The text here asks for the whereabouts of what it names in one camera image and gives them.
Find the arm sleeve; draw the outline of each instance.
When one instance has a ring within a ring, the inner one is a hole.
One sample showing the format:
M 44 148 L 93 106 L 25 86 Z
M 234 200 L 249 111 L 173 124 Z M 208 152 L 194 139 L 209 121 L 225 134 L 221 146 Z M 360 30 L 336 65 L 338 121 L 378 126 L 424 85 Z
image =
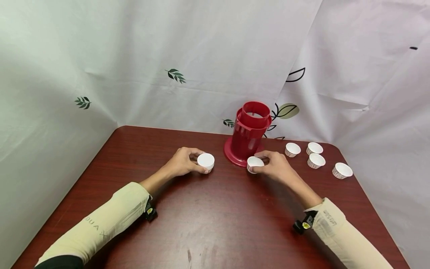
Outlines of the arm sleeve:
M 318 211 L 313 229 L 348 269 L 392 269 L 379 251 L 346 220 L 342 211 L 329 199 L 306 209 Z
M 62 255 L 76 256 L 83 264 L 87 263 L 99 249 L 144 213 L 149 199 L 149 193 L 141 185 L 135 182 L 127 184 L 55 241 L 37 265 Z

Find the black sleeve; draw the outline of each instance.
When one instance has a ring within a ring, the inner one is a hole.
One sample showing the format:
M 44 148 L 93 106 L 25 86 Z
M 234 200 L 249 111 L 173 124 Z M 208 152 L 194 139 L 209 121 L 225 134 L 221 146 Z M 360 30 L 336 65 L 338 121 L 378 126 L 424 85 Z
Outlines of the black sleeve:
M 76 256 L 61 255 L 47 259 L 34 269 L 83 269 L 83 261 Z

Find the red cylindrical holder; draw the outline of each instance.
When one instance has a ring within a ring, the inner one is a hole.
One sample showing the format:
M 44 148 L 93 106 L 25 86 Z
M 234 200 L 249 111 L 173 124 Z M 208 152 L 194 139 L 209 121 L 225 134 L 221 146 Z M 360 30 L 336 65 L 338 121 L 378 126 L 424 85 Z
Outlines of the red cylindrical holder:
M 270 109 L 260 102 L 247 102 L 236 113 L 233 136 L 224 144 L 224 154 L 239 167 L 246 167 L 246 160 L 254 156 L 261 138 L 272 123 Z

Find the wooden table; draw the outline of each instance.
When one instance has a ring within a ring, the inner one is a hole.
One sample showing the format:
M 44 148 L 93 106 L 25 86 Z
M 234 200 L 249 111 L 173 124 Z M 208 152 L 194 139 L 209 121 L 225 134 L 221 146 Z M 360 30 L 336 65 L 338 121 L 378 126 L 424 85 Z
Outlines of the wooden table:
M 140 182 L 165 164 L 181 146 L 215 157 L 208 175 L 176 178 L 156 195 L 159 216 L 136 221 L 106 245 L 87 268 L 261 269 L 343 268 L 309 231 L 292 230 L 304 214 L 282 185 L 232 165 L 223 154 L 228 136 L 125 126 L 106 142 L 13 268 L 32 268 L 67 230 L 131 181 Z M 336 179 L 340 151 L 323 144 L 327 164 L 307 166 L 306 142 L 289 158 L 291 166 L 321 196 L 329 197 L 394 268 L 409 268 L 355 177 Z M 263 139 L 266 149 L 283 152 L 285 140 Z

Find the white backdrop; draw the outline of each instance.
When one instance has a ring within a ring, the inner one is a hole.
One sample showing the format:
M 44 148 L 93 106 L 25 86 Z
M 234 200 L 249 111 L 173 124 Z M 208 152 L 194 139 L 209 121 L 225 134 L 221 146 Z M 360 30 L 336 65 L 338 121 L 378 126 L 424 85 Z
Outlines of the white backdrop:
M 6 268 L 116 127 L 230 134 L 248 100 L 272 108 L 267 137 L 338 146 L 409 265 L 427 268 L 429 1 L 320 4 L 0 3 Z

